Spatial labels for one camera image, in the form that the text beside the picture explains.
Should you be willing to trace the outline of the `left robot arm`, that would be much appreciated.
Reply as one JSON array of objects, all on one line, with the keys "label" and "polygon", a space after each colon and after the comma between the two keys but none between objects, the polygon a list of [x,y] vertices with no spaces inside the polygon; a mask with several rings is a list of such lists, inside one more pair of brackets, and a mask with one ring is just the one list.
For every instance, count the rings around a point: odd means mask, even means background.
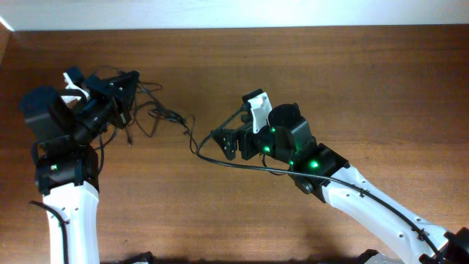
[{"label": "left robot arm", "polygon": [[98,263],[97,206],[104,143],[92,146],[109,125],[131,121],[140,74],[118,72],[84,78],[77,67],[64,74],[66,88],[39,86],[26,93],[20,109],[36,136],[34,180],[48,217],[52,263]]}]

